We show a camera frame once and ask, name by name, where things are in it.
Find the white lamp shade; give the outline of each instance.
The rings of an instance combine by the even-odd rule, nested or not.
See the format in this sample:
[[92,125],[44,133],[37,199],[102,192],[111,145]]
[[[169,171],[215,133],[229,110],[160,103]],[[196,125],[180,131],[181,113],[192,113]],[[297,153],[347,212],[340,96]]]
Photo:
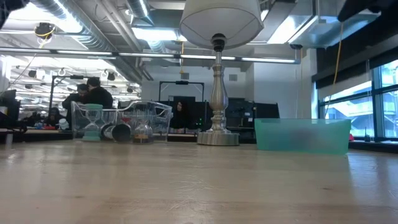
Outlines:
[[187,0],[180,22],[191,43],[212,49],[211,38],[223,34],[224,49],[244,45],[264,28],[258,0]]

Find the wall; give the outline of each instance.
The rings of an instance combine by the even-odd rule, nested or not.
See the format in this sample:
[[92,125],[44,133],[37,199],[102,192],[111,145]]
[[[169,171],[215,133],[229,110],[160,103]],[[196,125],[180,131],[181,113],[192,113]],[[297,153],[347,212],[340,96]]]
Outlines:
[[311,118],[317,112],[316,51],[307,50],[301,65],[254,64],[254,101],[278,103],[281,118]]
[[[143,100],[159,99],[159,81],[180,81],[180,67],[148,67],[148,72],[155,81],[145,81],[142,83],[141,98]],[[205,83],[205,100],[209,101],[213,88],[213,70],[206,67],[185,67],[183,71],[190,74],[190,82]],[[237,74],[238,81],[229,81],[229,74]],[[230,98],[245,97],[245,73],[239,68],[226,68],[224,71],[225,87]],[[169,96],[194,96],[196,101],[201,101],[201,85],[176,85],[170,83],[162,85],[161,101],[167,101]]]
[[[210,99],[213,88],[213,71],[206,67],[187,67],[190,82],[205,83],[205,100]],[[179,67],[149,67],[149,73],[156,81],[143,82],[142,99],[158,100],[159,81],[180,80]],[[224,82],[230,98],[245,98],[258,103],[278,103],[281,118],[317,118],[318,93],[311,82],[317,72],[316,50],[307,50],[302,65],[278,63],[253,63],[246,73],[238,68],[226,68]],[[229,74],[238,74],[237,82],[230,82]],[[162,101],[169,96],[195,96],[201,101],[201,86],[162,85]]]

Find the woman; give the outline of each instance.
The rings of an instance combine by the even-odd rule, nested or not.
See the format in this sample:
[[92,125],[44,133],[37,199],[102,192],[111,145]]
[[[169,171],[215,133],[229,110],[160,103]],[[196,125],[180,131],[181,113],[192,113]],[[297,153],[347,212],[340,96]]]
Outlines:
[[178,101],[173,111],[173,118],[170,127],[174,129],[189,128],[190,116],[185,102]]
[[64,117],[60,114],[60,110],[58,108],[51,108],[50,114],[45,123],[47,126],[52,126],[55,127],[55,129],[58,129],[59,122],[62,118]]

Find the person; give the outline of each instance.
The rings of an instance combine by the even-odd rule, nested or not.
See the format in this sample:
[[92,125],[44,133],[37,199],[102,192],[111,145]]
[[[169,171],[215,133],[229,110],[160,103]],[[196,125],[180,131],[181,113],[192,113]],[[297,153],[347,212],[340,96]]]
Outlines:
[[86,84],[77,85],[77,93],[71,93],[69,96],[62,102],[62,107],[68,110],[67,113],[67,121],[69,127],[72,126],[72,102],[83,102],[83,97],[88,92],[88,86]]
[[88,93],[83,97],[83,103],[103,105],[104,109],[111,109],[113,104],[112,94],[100,85],[99,78],[91,77],[87,80]]
[[185,102],[178,101],[173,111],[170,127],[174,129],[189,128],[190,116]]
[[60,114],[60,110],[58,108],[51,108],[50,114],[46,119],[45,124],[47,126],[52,126],[55,127],[55,129],[58,129],[58,124],[62,118],[64,117]]
[[26,126],[34,127],[35,123],[36,123],[36,117],[37,117],[37,112],[33,112],[32,116],[30,116],[28,118],[24,118]]

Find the wooden table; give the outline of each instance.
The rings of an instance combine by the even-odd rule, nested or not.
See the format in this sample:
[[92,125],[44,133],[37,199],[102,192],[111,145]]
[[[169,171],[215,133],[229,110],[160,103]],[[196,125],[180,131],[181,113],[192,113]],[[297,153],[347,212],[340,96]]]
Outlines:
[[398,223],[398,157],[255,145],[0,146],[0,223]]

